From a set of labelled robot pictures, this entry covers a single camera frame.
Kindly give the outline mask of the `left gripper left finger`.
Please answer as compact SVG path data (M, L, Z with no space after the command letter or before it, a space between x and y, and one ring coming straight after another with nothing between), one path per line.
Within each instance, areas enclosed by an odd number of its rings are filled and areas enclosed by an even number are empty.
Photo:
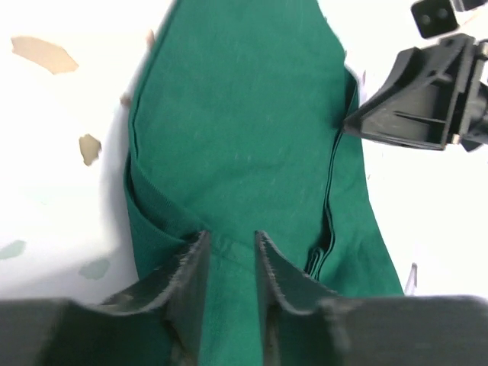
M196 365L210 262L202 232L163 266L98 305L3 300L3 365Z

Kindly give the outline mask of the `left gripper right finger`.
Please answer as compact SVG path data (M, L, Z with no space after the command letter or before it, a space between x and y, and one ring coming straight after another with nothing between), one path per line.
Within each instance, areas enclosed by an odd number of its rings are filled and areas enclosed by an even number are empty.
M255 234L266 365L482 366L487 301L480 297L342 297Z

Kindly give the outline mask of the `green surgical drape cloth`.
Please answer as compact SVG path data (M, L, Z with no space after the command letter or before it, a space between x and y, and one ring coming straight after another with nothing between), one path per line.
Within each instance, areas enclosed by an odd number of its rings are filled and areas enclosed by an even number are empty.
M260 365L254 234L338 294L403 292L368 197L345 52L315 1L175 4L133 96L124 177L147 276L211 234L199 362Z

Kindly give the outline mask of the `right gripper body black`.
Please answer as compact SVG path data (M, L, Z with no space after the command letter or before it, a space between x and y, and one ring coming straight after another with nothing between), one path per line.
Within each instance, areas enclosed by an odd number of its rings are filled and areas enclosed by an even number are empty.
M445 144L461 145L473 152L487 144L487 83L483 69L487 62L487 40L475 40L466 34L444 38L444 45L454 52L450 67L454 94Z

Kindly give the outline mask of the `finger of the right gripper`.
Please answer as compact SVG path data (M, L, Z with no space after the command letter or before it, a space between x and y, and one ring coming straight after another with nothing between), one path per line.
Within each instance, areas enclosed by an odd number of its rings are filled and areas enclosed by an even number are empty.
M443 150L468 132L474 78L471 36L403 50L382 87L344 119L343 130L394 146Z

